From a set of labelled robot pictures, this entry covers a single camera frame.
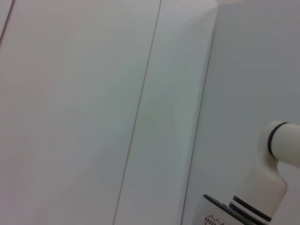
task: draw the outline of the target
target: white panel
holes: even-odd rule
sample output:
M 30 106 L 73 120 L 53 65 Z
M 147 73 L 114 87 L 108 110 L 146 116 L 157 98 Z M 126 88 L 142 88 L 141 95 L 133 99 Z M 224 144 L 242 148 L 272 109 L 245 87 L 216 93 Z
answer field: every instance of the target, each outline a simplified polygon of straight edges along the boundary
M 0 37 L 8 17 L 11 4 L 12 0 L 0 0 Z
M 161 3 L 114 225 L 180 224 L 217 10 Z
M 16 1 L 0 51 L 0 224 L 113 224 L 159 4 Z
M 233 2 L 219 8 L 182 225 L 203 194 L 230 202 L 268 122 L 300 124 L 300 1 Z M 299 224 L 300 170 L 279 172 L 289 190 L 272 225 Z

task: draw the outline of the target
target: black ring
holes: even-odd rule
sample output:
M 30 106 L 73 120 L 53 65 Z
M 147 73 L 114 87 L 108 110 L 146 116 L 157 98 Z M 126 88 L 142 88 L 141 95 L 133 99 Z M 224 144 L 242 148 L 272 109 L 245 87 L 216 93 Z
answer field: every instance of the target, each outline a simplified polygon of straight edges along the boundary
M 278 128 L 280 128 L 282 125 L 284 124 L 287 124 L 288 122 L 284 122 L 284 123 L 281 123 L 281 124 L 278 124 L 270 133 L 270 136 L 268 138 L 268 151 L 269 153 L 273 156 L 273 158 L 275 158 L 275 156 L 273 155 L 273 152 L 272 152 L 272 148 L 271 148 L 271 144 L 272 144 L 272 139 L 273 139 L 273 136 L 275 134 L 275 132 L 278 130 Z
M 243 210 L 241 210 L 239 207 L 235 206 L 232 203 L 229 203 L 229 208 L 232 209 L 233 211 L 236 211 L 241 216 L 243 216 L 247 220 L 250 220 L 252 223 L 255 223 L 256 225 L 265 225 L 263 222 L 261 222 L 261 221 L 255 219 L 254 217 L 250 216 L 249 214 L 247 214 L 246 212 L 244 212 Z
M 246 203 L 243 200 L 239 199 L 237 196 L 234 196 L 232 199 L 234 201 L 236 201 L 238 204 L 240 204 L 241 206 L 245 207 L 247 210 L 249 210 L 249 211 L 253 212 L 254 214 L 258 215 L 259 217 L 263 218 L 264 220 L 267 220 L 268 222 L 270 222 L 272 220 L 271 217 L 268 217 L 266 214 L 260 212 L 259 210 L 252 207 L 248 203 Z

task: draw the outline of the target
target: gray wall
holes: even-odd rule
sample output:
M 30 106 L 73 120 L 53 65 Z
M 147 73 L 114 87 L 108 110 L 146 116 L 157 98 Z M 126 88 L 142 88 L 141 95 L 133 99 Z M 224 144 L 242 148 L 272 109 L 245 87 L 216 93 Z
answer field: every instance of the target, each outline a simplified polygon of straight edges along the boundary
M 266 123 L 300 124 L 300 1 L 224 3 L 204 87 L 183 225 L 200 197 L 229 203 L 253 163 Z M 289 190 L 272 224 L 296 224 L 300 170 L 279 164 Z

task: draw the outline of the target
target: white wall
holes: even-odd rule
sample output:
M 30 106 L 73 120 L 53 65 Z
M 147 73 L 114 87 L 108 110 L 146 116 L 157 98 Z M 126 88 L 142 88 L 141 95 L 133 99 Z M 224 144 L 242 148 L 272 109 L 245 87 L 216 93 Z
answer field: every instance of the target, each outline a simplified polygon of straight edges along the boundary
M 15 2 L 0 49 L 0 224 L 113 224 L 159 4 Z
M 11 4 L 12 0 L 0 0 L 0 37 L 8 17 Z
M 300 2 L 221 2 L 182 225 L 203 194 L 228 204 L 266 123 L 300 124 Z M 272 224 L 298 224 L 300 170 L 279 164 L 289 190 Z
M 114 225 L 180 225 L 214 0 L 163 0 Z

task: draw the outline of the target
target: white plastic device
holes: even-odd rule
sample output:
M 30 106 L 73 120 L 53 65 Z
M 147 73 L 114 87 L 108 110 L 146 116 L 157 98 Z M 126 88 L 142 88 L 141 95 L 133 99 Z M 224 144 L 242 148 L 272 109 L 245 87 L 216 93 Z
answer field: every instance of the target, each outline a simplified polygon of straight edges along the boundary
M 300 168 L 299 125 L 269 123 L 258 142 L 257 160 L 232 202 L 226 206 L 204 195 L 193 225 L 268 225 L 287 191 L 278 161 Z

